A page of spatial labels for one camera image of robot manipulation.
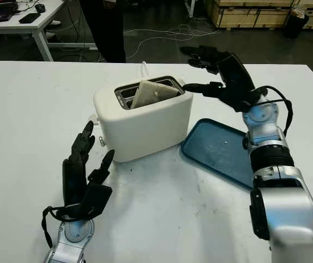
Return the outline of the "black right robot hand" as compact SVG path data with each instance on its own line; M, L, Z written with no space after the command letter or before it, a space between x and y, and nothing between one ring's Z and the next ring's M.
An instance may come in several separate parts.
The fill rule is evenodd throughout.
M190 57L188 64L204 68L207 72L220 75L222 83L190 83L183 86L185 91L201 93L204 96L218 98L226 104L242 102L254 90L254 84L247 70L237 56L230 52L221 52L215 47L181 47L182 54Z

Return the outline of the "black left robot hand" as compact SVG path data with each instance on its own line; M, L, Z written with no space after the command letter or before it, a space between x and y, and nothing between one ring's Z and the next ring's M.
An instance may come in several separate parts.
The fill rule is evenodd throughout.
M63 161L63 199L65 205L82 204L85 208L103 209L111 194L112 188L103 182L109 175L115 151L108 151L103 157L100 167L90 175L86 174L86 163L95 143L92 134L93 121L88 121L83 131L77 135L71 146L71 153Z

